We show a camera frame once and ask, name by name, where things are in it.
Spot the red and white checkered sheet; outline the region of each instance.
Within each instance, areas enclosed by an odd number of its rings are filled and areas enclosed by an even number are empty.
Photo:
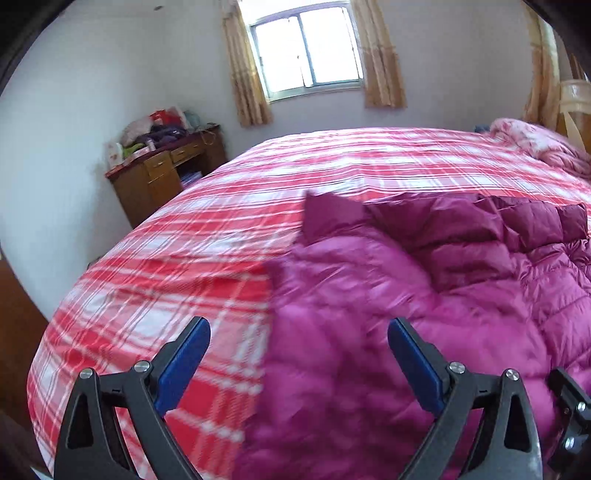
[[[76,375],[151,359],[193,316],[212,341],[167,423],[204,479],[228,479],[261,389],[270,330],[263,262],[285,251],[304,192],[374,200],[399,192],[477,191],[591,206],[591,186],[510,140],[435,129],[371,128],[266,141],[199,181],[131,232],[63,300],[28,379],[29,409],[53,470]],[[153,478],[129,417],[138,473]]]

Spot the ceiling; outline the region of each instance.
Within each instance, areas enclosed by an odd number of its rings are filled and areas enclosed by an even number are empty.
[[[75,0],[65,11],[69,18],[144,17],[182,7],[187,0]]]

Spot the blue gripper pad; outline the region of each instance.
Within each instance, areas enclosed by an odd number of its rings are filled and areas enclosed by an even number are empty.
[[[169,410],[174,410],[177,407],[195,374],[195,370],[201,363],[207,347],[209,347],[210,338],[211,329],[209,323],[205,318],[200,318],[160,374],[158,397],[154,402],[154,407],[161,417],[164,417],[164,414]]]
[[[390,321],[388,344],[421,408],[438,417],[445,408],[443,383],[398,319]]]

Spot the bolt head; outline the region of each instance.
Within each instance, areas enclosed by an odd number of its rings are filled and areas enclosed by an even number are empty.
[[[466,366],[460,362],[452,362],[449,364],[449,370],[455,374],[462,374],[466,371]]]
[[[85,368],[82,372],[80,372],[80,378],[86,380],[87,378],[92,377],[92,369]]]
[[[147,360],[140,360],[134,365],[134,370],[139,374],[144,373],[148,368],[150,368],[150,362]]]
[[[518,381],[519,380],[519,372],[517,370],[513,370],[512,368],[510,368],[509,370],[507,370],[505,372],[505,375],[507,378],[510,378],[513,381]]]

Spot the wooden door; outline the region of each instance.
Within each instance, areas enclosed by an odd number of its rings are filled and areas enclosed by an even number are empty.
[[[47,321],[14,276],[0,250],[0,410],[31,428],[27,375]]]

